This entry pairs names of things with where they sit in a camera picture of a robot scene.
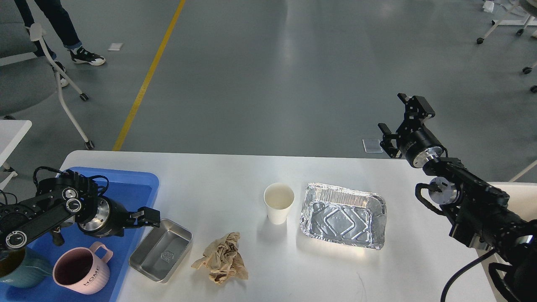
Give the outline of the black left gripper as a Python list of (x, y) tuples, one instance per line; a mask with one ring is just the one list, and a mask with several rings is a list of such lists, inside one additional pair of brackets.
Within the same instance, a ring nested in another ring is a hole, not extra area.
[(78, 228), (86, 235), (97, 238), (123, 237), (126, 228), (160, 227), (159, 210), (144, 206), (133, 213), (107, 197), (97, 198), (96, 205), (94, 217), (89, 222), (78, 223)]

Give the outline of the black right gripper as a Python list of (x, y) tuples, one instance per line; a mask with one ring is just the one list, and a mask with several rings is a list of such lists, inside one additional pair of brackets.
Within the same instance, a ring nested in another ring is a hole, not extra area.
[(397, 97), (405, 105), (403, 122), (395, 133), (385, 123), (378, 123), (382, 132), (380, 147), (390, 158), (404, 157), (413, 168), (422, 168), (426, 162), (446, 152), (442, 143), (424, 126), (425, 120), (435, 117), (435, 111), (422, 96), (398, 93)]

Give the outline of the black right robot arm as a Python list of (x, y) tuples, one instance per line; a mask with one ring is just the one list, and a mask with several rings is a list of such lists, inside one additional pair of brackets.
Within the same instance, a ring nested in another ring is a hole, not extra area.
[(488, 266), (493, 285), (508, 302), (536, 300), (536, 220), (525, 221), (508, 209), (509, 194), (472, 174), (426, 128), (435, 111), (424, 97), (397, 94), (405, 105), (404, 120), (392, 133), (380, 123), (380, 147), (391, 158), (405, 158), (410, 166), (433, 176), (419, 183), (415, 196), (428, 209), (451, 223), (449, 235), (469, 248), (485, 245), (486, 253), (464, 266), (446, 283), (441, 301), (454, 281), (493, 254), (503, 263)]

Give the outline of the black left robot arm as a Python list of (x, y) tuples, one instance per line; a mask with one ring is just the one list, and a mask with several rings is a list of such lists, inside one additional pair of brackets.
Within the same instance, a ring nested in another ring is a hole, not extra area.
[(161, 225), (158, 210), (143, 206), (128, 211), (106, 196), (109, 178), (85, 176), (41, 166), (33, 174), (34, 197), (1, 204), (1, 258), (21, 250), (46, 233), (54, 245), (63, 245), (61, 229), (73, 220), (80, 231), (95, 238), (122, 237), (125, 229)]

